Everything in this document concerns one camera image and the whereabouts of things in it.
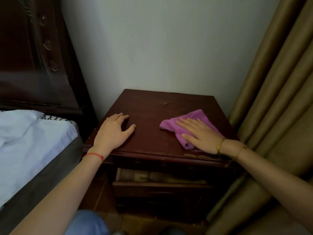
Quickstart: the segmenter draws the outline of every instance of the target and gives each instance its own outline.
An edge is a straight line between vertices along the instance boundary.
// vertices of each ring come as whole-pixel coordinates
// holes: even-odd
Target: bed frame
[[[31,109],[98,125],[60,0],[1,0],[0,110]]]

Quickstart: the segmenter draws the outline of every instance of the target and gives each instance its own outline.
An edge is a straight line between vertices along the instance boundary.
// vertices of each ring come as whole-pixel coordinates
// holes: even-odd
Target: white blanket
[[[0,112],[0,207],[77,136],[67,121],[35,110]]]

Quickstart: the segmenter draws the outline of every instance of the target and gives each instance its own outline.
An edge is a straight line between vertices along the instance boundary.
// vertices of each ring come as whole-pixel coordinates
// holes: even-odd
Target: nightstand top
[[[178,142],[175,133],[160,129],[165,119],[188,114],[202,109],[210,122],[227,138],[238,139],[213,96],[167,93],[125,89],[112,105],[100,124],[84,144],[84,151],[93,146],[96,134],[103,121],[113,115],[129,115],[122,125],[122,130],[132,124],[135,132],[111,155],[142,158],[159,161],[172,161],[212,166],[238,167],[230,158],[207,154],[196,149],[185,150]]]

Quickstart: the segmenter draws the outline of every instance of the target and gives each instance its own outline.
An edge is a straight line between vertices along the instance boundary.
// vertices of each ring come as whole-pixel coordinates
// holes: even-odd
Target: pink rag
[[[179,126],[176,123],[177,120],[180,121],[179,118],[183,118],[183,119],[191,118],[194,120],[200,119],[203,123],[205,123],[211,129],[213,129],[213,131],[215,131],[216,133],[223,136],[220,133],[220,131],[218,131],[218,129],[209,121],[207,116],[204,114],[203,110],[195,110],[195,111],[190,112],[189,114],[186,114],[186,115],[182,115],[182,116],[179,116],[176,118],[171,118],[169,120],[163,120],[160,124],[160,128],[175,132],[175,135],[176,135],[178,141],[180,142],[180,144],[185,149],[193,149],[194,146],[191,143],[187,142],[185,139],[183,139],[182,134],[185,133],[185,134],[189,134],[191,136],[193,136],[193,135],[190,132],[188,132],[186,129],[182,128],[181,126]]]

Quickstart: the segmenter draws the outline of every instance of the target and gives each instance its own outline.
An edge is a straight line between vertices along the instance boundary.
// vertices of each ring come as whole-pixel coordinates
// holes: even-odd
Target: red bracelet
[[[85,156],[90,155],[90,154],[97,155],[98,157],[100,157],[102,159],[102,163],[104,162],[104,158],[102,156],[100,156],[99,154],[96,154],[96,153],[87,153],[86,155],[83,156],[82,159],[84,159]]]

